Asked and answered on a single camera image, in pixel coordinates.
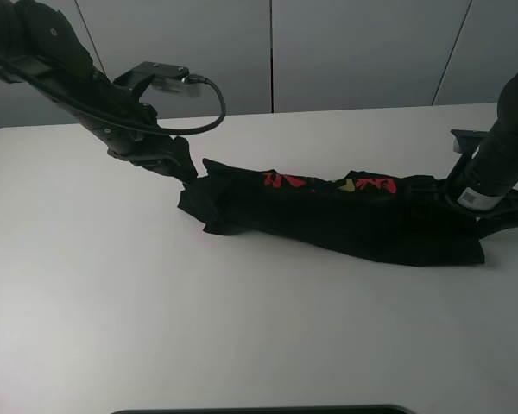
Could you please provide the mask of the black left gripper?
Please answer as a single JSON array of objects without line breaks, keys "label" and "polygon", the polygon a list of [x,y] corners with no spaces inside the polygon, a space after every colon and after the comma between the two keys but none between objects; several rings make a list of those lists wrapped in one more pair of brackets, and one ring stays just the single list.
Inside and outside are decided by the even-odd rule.
[{"label": "black left gripper", "polygon": [[107,150],[107,154],[152,173],[173,177],[180,182],[192,182],[198,177],[186,138],[149,137],[140,144],[141,146],[130,155],[121,155],[111,149]]}]

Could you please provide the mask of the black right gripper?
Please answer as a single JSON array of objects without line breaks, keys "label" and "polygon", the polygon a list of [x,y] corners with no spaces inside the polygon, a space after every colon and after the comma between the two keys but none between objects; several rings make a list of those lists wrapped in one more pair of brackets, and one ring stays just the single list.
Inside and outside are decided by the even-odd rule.
[{"label": "black right gripper", "polygon": [[439,203],[450,211],[462,216],[473,217],[476,235],[485,238],[508,229],[518,229],[518,191],[511,190],[495,208],[488,211],[468,210],[451,197],[447,185],[439,192]]}]

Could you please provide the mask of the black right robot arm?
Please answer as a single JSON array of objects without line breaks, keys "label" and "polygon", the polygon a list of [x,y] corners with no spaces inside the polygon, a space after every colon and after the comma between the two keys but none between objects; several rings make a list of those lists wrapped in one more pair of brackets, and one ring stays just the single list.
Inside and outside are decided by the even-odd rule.
[{"label": "black right robot arm", "polygon": [[518,228],[518,73],[503,87],[487,132],[453,129],[457,164],[445,180],[452,209],[477,219],[477,237]]}]

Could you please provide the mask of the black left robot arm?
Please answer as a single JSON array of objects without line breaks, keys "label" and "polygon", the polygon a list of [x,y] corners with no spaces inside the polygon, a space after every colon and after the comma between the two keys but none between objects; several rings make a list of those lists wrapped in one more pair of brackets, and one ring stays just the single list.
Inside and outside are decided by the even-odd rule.
[{"label": "black left robot arm", "polygon": [[157,135],[157,114],[93,64],[65,16],[36,1],[0,1],[0,81],[26,83],[73,116],[109,156],[182,183],[197,178],[189,144]]}]

